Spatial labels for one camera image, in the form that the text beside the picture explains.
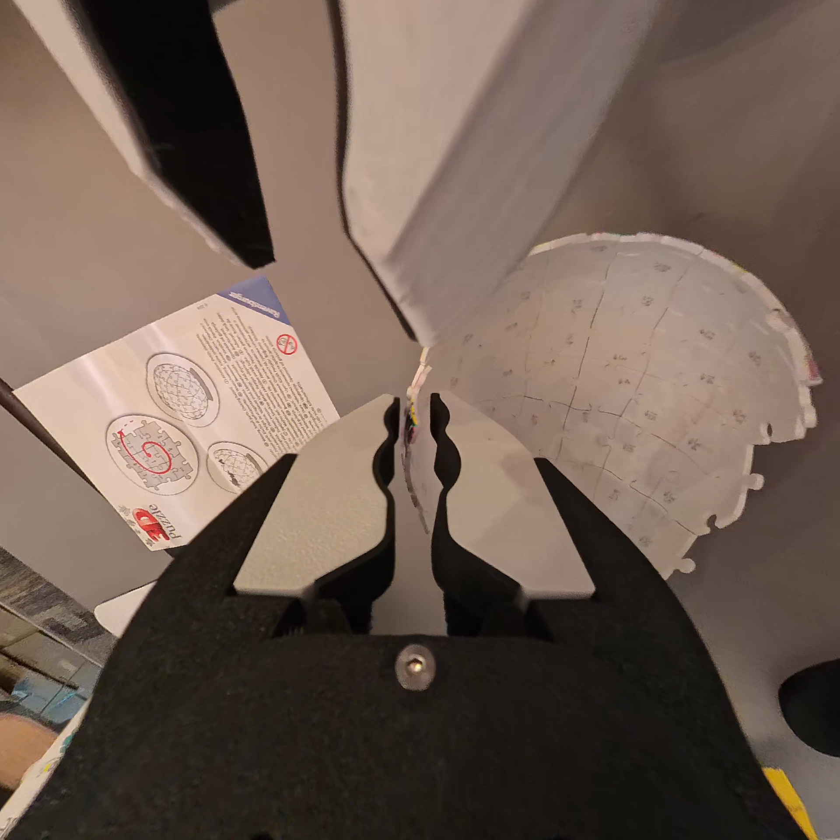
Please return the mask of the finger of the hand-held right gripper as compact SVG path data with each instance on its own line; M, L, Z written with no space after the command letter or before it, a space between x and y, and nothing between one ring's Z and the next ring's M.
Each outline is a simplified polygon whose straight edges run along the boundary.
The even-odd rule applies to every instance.
M663 2L330 2L344 229L434 346L567 193Z
M275 260L245 110L205 1L16 1L130 171L209 247Z

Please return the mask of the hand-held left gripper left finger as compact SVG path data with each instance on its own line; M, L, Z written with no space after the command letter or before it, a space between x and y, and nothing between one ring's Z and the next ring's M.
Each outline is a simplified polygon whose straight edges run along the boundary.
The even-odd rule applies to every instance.
M375 601L387 590L400 414L400 400L383 394L303 446L234 580L237 593Z

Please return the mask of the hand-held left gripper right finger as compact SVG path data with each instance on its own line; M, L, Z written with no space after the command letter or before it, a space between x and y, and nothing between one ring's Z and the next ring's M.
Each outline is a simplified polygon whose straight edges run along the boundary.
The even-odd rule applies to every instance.
M590 598L594 582L524 445L451 392L432 394L429 409L441 590L459 602Z

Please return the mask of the half-built colourful puzzle ball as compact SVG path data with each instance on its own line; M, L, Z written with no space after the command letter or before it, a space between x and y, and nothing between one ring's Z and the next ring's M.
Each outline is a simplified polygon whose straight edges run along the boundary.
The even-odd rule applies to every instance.
M536 246L467 320L423 352L410 389L408 492L426 533L441 485L429 397L452 392L546 458L663 578L742 515L760 445L816 425L811 348L762 281L656 234Z

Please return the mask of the colourful puzzle box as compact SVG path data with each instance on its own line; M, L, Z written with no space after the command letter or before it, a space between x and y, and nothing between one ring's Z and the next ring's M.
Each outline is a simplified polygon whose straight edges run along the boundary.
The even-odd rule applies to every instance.
M1 715L1 787L10 792L1 809L1 838L13 829L35 803L67 752L91 701L59 732L10 711Z

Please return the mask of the folded paper instruction leaflet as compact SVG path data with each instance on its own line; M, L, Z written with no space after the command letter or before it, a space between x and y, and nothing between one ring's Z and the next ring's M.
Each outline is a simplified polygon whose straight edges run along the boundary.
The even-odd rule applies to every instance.
M187 545L340 418L263 276L16 394L150 551Z

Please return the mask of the black padded wrist rest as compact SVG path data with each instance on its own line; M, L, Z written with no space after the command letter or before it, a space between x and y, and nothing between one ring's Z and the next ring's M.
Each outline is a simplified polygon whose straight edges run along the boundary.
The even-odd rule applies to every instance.
M839 660L804 668L786 679L778 692L782 716L809 748L839 757Z

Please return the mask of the yellow plastic bin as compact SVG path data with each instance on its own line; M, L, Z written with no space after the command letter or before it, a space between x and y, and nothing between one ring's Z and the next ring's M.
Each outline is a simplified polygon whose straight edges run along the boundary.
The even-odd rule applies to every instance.
M774 792L801 828L803 834L809 839L819 839L805 804L786 773L782 769L774 767L762 767L762 770Z

